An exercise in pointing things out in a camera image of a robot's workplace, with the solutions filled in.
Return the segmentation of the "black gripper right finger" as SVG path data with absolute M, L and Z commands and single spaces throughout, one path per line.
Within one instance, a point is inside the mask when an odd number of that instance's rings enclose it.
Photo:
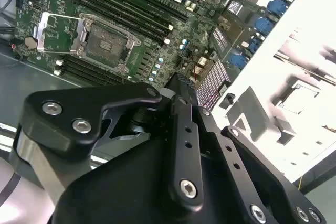
M 228 223 L 326 223 L 325 217 L 266 157 L 233 126 L 218 128 L 198 105 L 194 83 L 181 77 L 183 97 L 193 105 L 201 151 L 218 169 L 213 191 L 228 208 Z

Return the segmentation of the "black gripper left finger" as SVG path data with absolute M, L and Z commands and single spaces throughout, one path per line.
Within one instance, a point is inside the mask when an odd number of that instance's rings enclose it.
M 24 101 L 14 150 L 55 206 L 83 175 L 150 140 L 198 143 L 193 105 L 175 73 L 147 83 L 39 91 Z

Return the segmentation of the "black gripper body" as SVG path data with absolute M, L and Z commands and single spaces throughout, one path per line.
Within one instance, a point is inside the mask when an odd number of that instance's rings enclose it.
M 222 165 L 198 143 L 150 140 L 73 182 L 53 223 L 249 223 Z

